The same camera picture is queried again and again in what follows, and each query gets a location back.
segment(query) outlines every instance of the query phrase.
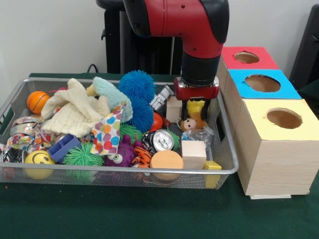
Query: polka dot cloth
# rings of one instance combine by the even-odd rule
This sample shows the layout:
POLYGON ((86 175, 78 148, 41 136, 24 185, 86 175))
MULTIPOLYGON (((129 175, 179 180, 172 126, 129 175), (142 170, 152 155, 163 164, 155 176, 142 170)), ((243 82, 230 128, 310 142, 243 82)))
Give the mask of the polka dot cloth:
POLYGON ((125 106, 126 102, 122 102, 92 128, 94 140, 91 153, 98 155, 117 153, 120 143, 121 117, 125 106))

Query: metal basket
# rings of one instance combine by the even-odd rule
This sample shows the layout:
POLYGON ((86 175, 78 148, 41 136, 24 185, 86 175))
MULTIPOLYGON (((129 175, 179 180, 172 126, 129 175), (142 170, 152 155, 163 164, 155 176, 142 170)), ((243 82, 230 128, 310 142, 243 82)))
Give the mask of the metal basket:
MULTIPOLYGON (((0 143, 6 144, 12 122, 17 118, 30 115, 26 106, 26 99, 34 91, 49 92, 67 86, 67 79, 28 78, 15 87, 9 98, 0 109, 2 123, 7 121, 0 135, 0 143)), ((79 80, 88 87, 92 80, 79 80)), ((156 83, 157 92, 172 83, 156 83)), ((135 187, 170 187, 170 188, 197 188, 205 189, 205 181, 214 181, 215 189, 219 189, 229 174, 238 169, 238 160, 231 137, 228 119, 221 95, 213 99, 210 104, 207 123, 215 132, 211 148, 206 152, 207 160, 214 160, 222 170, 186 170, 186 169, 142 169, 124 167, 99 166, 68 166, 25 163, 0 163, 0 181, 16 183, 41 184, 90 184, 105 186, 135 186, 135 187), (34 173, 53 173, 43 180, 30 178, 25 170, 32 168, 34 173), (162 181, 156 173, 165 174, 168 180, 162 181)), ((181 132, 177 124, 172 124, 170 130, 177 135, 181 132)))

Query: cream blanket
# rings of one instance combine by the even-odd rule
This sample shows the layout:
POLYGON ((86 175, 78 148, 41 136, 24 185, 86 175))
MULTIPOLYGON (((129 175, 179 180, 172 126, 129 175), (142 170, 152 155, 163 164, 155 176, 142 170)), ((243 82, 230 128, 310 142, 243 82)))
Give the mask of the cream blanket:
POLYGON ((68 81, 68 90, 58 91, 42 109, 41 115, 47 120, 43 129, 56 133, 70 133, 83 137, 91 132, 91 128, 110 113, 108 100, 104 96, 99 99, 89 97, 85 88, 75 79, 68 81), (62 107, 53 117, 53 111, 62 107))

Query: blue fuzzy ball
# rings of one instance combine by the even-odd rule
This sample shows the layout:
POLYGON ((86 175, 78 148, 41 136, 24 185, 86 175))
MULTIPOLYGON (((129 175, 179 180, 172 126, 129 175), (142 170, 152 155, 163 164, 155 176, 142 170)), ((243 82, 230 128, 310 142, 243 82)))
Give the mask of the blue fuzzy ball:
POLYGON ((151 103, 155 96, 153 78, 141 70, 125 74, 119 82, 118 89, 131 100, 139 98, 148 104, 151 103))
POLYGON ((154 123, 153 109, 142 99, 131 99, 133 107, 133 118, 129 124, 134 125, 139 131, 149 131, 154 123))

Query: green spiky ball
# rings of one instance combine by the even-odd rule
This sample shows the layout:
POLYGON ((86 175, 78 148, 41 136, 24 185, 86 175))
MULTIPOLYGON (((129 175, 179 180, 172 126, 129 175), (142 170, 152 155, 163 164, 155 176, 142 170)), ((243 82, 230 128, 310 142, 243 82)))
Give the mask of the green spiky ball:
MULTIPOLYGON (((102 166, 104 161, 102 156, 91 153, 93 143, 82 143, 82 148, 72 148, 64 157, 64 164, 77 166, 102 166)), ((93 171, 69 170, 67 175, 74 178, 77 183, 88 184, 94 180, 93 171)))
POLYGON ((134 126, 122 123, 120 126, 120 140, 123 139, 123 135, 128 134, 131 137, 131 143, 135 143, 135 140, 142 141, 143 134, 134 126))
POLYGON ((173 150, 177 151, 179 148, 179 145, 180 145, 180 138, 176 134, 174 134, 171 130, 169 130, 169 128, 167 128, 166 131, 169 132, 170 135, 173 137, 173 139, 174 139, 173 150))

